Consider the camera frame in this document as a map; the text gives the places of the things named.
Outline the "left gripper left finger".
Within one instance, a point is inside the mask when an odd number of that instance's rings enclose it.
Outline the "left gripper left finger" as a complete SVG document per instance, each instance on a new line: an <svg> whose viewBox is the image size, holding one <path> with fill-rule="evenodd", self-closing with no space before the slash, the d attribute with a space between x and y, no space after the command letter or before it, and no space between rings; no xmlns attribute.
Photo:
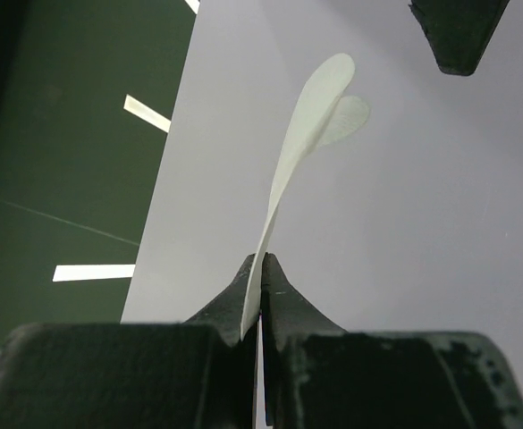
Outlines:
<svg viewBox="0 0 523 429"><path fill-rule="evenodd" d="M25 324L0 347L0 428L251 428L252 258L183 323Z"/></svg>

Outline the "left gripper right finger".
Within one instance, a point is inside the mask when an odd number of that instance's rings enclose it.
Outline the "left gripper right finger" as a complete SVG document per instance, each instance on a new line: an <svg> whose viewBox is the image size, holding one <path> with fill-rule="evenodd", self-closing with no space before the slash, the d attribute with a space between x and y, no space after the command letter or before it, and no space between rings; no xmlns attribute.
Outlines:
<svg viewBox="0 0 523 429"><path fill-rule="evenodd" d="M478 332L350 332L262 268L266 422L275 428L523 428L523 395Z"/></svg>

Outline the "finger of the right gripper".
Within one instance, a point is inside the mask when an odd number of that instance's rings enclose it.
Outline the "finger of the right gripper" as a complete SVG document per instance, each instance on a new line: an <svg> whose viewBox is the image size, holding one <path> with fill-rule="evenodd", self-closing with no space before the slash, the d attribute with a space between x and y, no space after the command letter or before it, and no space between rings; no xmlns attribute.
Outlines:
<svg viewBox="0 0 523 429"><path fill-rule="evenodd" d="M409 9L444 74L470 76L509 4L508 0L413 0Z"/></svg>

